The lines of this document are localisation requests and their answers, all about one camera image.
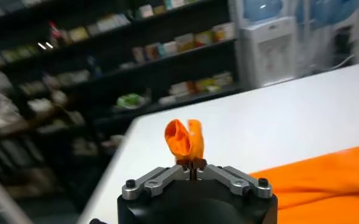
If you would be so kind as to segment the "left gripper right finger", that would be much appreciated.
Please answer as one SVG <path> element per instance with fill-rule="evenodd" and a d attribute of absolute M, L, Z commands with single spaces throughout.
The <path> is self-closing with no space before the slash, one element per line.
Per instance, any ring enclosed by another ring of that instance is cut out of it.
<path fill-rule="evenodd" d="M 272 185 L 267 178 L 256 179 L 232 166 L 206 164 L 199 166 L 196 171 L 199 180 L 217 180 L 232 194 L 245 197 L 248 192 L 252 192 L 258 198 L 272 197 Z"/>

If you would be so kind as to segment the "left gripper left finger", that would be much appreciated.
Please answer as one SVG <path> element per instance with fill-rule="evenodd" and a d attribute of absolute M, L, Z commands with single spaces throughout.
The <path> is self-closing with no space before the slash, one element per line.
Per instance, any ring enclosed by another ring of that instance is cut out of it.
<path fill-rule="evenodd" d="M 178 160 L 172 167 L 157 167 L 137 179 L 128 179 L 122 187 L 121 196 L 124 200 L 136 200 L 142 193 L 156 197 L 173 183 L 190 181 L 193 177 L 194 162 Z"/>

